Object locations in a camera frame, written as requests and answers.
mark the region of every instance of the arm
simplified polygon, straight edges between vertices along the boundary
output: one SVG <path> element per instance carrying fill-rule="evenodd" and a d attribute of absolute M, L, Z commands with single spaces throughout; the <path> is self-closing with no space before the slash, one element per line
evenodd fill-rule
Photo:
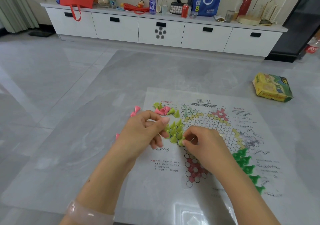
<path fill-rule="evenodd" d="M 124 179 L 133 168 L 135 160 L 149 145 L 154 149 L 162 147 L 159 134 L 167 137 L 163 130 L 169 120 L 152 111 L 144 111 L 131 117 L 117 141 L 82 187 L 76 201 L 82 207 L 114 215 Z M 60 225 L 78 224 L 66 215 Z"/>
<path fill-rule="evenodd" d="M 218 131 L 192 126 L 184 133 L 183 144 L 201 164 L 216 176 L 231 200 L 239 225 L 280 225 L 234 160 Z"/>

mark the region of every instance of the drawer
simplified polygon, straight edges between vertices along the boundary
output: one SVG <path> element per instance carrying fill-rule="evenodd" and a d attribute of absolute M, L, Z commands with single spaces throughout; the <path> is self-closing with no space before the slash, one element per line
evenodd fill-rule
<path fill-rule="evenodd" d="M 80 22 L 74 20 L 71 10 L 46 8 L 49 18 L 57 34 L 97 38 L 94 21 L 90 12 L 81 12 Z M 74 11 L 77 19 L 79 11 Z"/>
<path fill-rule="evenodd" d="M 139 42 L 138 18 L 92 13 L 94 26 L 99 39 Z"/>
<path fill-rule="evenodd" d="M 185 23 L 139 18 L 139 43 L 181 47 Z"/>
<path fill-rule="evenodd" d="M 267 57 L 282 33 L 233 28 L 223 52 Z"/>
<path fill-rule="evenodd" d="M 181 47 L 223 52 L 232 27 L 186 23 Z"/>

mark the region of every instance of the green curtain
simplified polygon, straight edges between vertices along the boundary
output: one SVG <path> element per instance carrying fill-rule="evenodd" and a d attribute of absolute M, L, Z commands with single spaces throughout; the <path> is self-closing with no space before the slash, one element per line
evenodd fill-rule
<path fill-rule="evenodd" d="M 10 33 L 39 28 L 26 0 L 0 0 L 0 21 Z"/>

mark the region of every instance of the fingernail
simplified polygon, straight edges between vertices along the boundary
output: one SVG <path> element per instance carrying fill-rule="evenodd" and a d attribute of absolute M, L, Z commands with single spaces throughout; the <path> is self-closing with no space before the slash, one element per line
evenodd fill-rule
<path fill-rule="evenodd" d="M 167 125 L 170 121 L 170 118 L 169 117 L 162 117 L 161 121 L 163 124 Z"/>

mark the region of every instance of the blue tote bag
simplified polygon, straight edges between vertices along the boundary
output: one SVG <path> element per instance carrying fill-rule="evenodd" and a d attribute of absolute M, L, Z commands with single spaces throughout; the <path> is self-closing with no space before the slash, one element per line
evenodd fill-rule
<path fill-rule="evenodd" d="M 220 0 L 193 0 L 192 11 L 198 16 L 212 17 L 217 14 Z"/>

